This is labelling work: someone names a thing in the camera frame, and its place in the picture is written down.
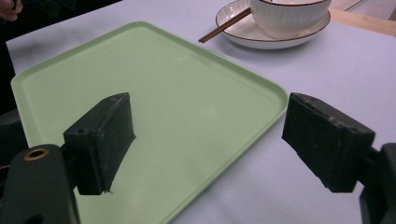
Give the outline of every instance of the bowl rim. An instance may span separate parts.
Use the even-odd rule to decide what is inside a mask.
[[[225,7],[227,7],[229,5],[232,5],[232,4],[235,4],[238,1],[241,1],[241,0],[236,0],[234,2],[231,2],[230,4],[227,4]],[[215,23],[216,23],[217,26],[220,26],[219,23],[218,23],[218,20],[217,20],[218,15],[220,14],[220,12],[225,7],[223,7],[222,9],[219,10],[219,12],[218,12],[218,14],[217,14],[217,16],[215,18]],[[314,33],[311,33],[309,35],[296,36],[296,37],[292,37],[292,38],[273,39],[273,40],[258,40],[258,39],[250,39],[250,38],[246,38],[246,37],[242,37],[242,36],[238,36],[238,35],[233,35],[233,34],[230,34],[230,33],[226,32],[226,30],[224,30],[222,33],[224,33],[224,34],[226,34],[228,36],[231,36],[232,38],[236,38],[236,39],[240,39],[240,40],[244,40],[244,41],[249,41],[249,42],[256,42],[256,43],[285,43],[285,42],[296,41],[296,40],[299,40],[299,39],[308,38],[309,36],[312,36],[312,35],[317,35],[324,28],[326,28],[330,24],[330,21],[332,20],[332,13],[329,10],[326,10],[324,16],[327,16],[329,19],[327,19],[325,21],[324,25],[322,25],[322,27],[320,27],[317,31],[315,31]]]
[[[275,6],[282,6],[282,7],[305,7],[305,6],[311,6],[311,5],[316,5],[319,3],[323,3],[326,1],[332,1],[332,0],[318,0],[317,2],[313,2],[313,3],[303,3],[303,4],[282,4],[282,3],[275,3],[273,2],[273,0],[258,0],[260,2],[269,4],[269,5],[275,5]]]

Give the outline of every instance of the wooden chopstick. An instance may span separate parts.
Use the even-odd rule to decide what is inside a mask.
[[[214,29],[209,34],[207,34],[204,37],[202,37],[201,39],[199,39],[199,42],[205,43],[206,41],[208,41],[209,39],[211,39],[215,35],[218,35],[219,33],[221,33],[224,30],[226,30],[228,27],[230,27],[230,26],[236,24],[238,21],[244,19],[250,13],[251,13],[251,10],[250,10],[250,7],[248,7],[247,9],[243,10],[238,15],[236,15],[236,16],[232,17],[230,20],[224,22],[222,25],[220,25],[218,28]]]

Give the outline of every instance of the table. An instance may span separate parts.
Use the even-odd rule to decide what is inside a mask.
[[[217,12],[230,1],[124,0],[7,42],[16,73],[132,21],[148,21],[270,78],[315,96],[376,131],[373,147],[395,142],[396,41],[332,21],[307,44],[282,50],[237,46],[219,35]],[[281,119],[174,223],[361,223],[359,195],[331,194],[284,142]]]

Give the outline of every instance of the white saucer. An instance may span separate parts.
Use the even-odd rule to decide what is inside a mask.
[[[230,18],[236,16],[244,9],[250,7],[249,0],[238,0],[230,3],[222,8],[216,16],[216,24],[222,25]],[[326,15],[314,26],[292,39],[275,39],[265,34],[264,30],[260,28],[253,17],[246,16],[241,21],[232,25],[224,32],[222,32],[228,39],[236,44],[246,46],[254,49],[285,49],[301,45],[318,35],[330,22],[330,12],[327,11]]]

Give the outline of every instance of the screw hole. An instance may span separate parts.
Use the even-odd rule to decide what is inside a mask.
[[[352,127],[351,129],[350,129],[352,132],[355,132],[355,133],[359,133],[361,130],[359,130],[358,128],[356,128],[356,127]]]
[[[45,156],[47,156],[50,153],[50,151],[46,148],[38,148],[29,151],[28,153],[25,154],[23,157],[26,161],[35,161],[38,159],[41,159]]]
[[[77,133],[87,133],[88,130],[87,129],[78,129]]]

